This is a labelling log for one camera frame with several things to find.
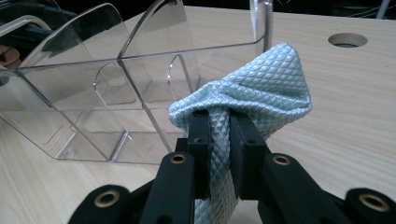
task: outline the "clear plastic bin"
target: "clear plastic bin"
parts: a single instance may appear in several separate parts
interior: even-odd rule
[[[91,8],[0,70],[0,118],[58,160],[160,163],[185,136],[169,105],[269,48],[272,3],[250,2],[252,42],[205,49],[180,0],[156,1],[130,34],[112,5]]]

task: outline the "quilted fabric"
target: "quilted fabric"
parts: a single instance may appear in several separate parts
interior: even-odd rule
[[[229,110],[248,115],[264,139],[311,110],[297,51],[288,43],[272,47],[221,80],[205,84],[174,102],[169,119],[186,133],[194,111],[207,109],[211,123],[211,197],[196,200],[195,223],[227,223],[237,200],[231,178]]]

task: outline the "light wood surface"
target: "light wood surface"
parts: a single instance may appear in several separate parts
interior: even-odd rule
[[[196,48],[251,41],[248,11],[186,7]],[[127,22],[133,27],[137,18]],[[273,46],[300,54],[313,110],[268,139],[274,152],[297,159],[320,186],[345,197],[351,188],[396,200],[396,22],[275,13]],[[344,49],[337,33],[368,43]],[[92,190],[134,190],[156,165],[56,161],[0,121],[0,223],[67,223]],[[255,203],[242,202],[230,223],[261,223]]]

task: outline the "dark background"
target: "dark background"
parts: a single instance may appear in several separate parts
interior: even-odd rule
[[[126,21],[146,11],[155,0],[55,0],[77,14],[102,3],[112,4]],[[339,17],[375,18],[382,0],[273,0],[275,12]],[[185,6],[249,9],[248,0],[183,0]],[[396,0],[390,1],[384,19],[396,19]]]

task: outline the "light blue cloth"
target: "light blue cloth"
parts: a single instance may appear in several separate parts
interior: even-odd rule
[[[211,198],[195,201],[195,223],[227,223],[237,200],[230,174],[229,110],[248,115],[267,139],[311,110],[309,90],[297,51],[278,44],[221,80],[211,81],[174,102],[170,121],[188,132],[194,111],[207,109],[213,147]]]

